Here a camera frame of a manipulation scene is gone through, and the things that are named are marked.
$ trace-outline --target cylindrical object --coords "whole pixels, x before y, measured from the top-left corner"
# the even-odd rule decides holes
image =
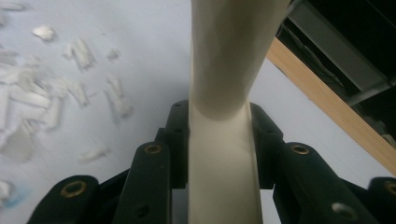
[[[191,3],[195,102],[208,116],[232,115],[248,98],[290,0]]]

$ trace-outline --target wooden strip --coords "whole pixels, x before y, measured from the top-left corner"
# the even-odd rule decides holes
[[[396,150],[278,39],[272,43],[267,58],[361,147],[396,175]]]

